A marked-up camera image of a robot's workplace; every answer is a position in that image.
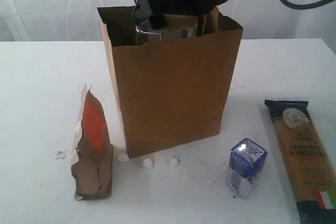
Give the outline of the nut jar gold lid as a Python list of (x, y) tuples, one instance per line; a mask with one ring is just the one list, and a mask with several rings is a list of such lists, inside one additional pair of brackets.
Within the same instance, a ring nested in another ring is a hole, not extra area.
[(136, 26), (134, 44), (139, 46), (147, 43), (196, 36), (198, 17), (183, 15), (165, 15), (164, 17), (167, 21), (167, 26), (162, 29), (153, 30), (148, 22)]

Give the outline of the brown paper shopping bag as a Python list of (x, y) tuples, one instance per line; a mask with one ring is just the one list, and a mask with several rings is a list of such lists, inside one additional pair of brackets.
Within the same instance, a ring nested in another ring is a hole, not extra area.
[(242, 26), (214, 9), (202, 36), (138, 46), (132, 10), (98, 8), (128, 156), (219, 134)]

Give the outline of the brown kraft pouch orange label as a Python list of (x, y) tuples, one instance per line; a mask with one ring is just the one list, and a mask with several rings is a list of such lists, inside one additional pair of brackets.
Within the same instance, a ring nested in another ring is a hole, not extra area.
[(113, 145), (100, 101), (87, 85), (83, 86), (80, 95), (81, 106), (70, 161), (76, 184), (74, 199), (106, 199), (112, 195)]

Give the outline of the blue white milk carton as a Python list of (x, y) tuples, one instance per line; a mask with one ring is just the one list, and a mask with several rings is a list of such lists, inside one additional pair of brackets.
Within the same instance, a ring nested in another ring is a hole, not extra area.
[(267, 151), (245, 138), (230, 150), (226, 185), (242, 199), (248, 198), (256, 187)]

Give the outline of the small torn paper scrap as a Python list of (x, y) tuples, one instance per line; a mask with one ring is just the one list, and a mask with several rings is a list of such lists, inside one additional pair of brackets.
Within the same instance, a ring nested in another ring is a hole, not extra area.
[(67, 156), (67, 150), (64, 150), (64, 151), (58, 151), (56, 156), (55, 156), (55, 160), (58, 160), (58, 159), (65, 159)]

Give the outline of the spaghetti packet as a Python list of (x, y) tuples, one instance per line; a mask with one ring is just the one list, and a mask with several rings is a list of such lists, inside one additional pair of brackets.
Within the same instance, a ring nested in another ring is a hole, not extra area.
[(335, 173), (307, 110), (307, 101), (265, 100), (296, 202), (335, 209)]

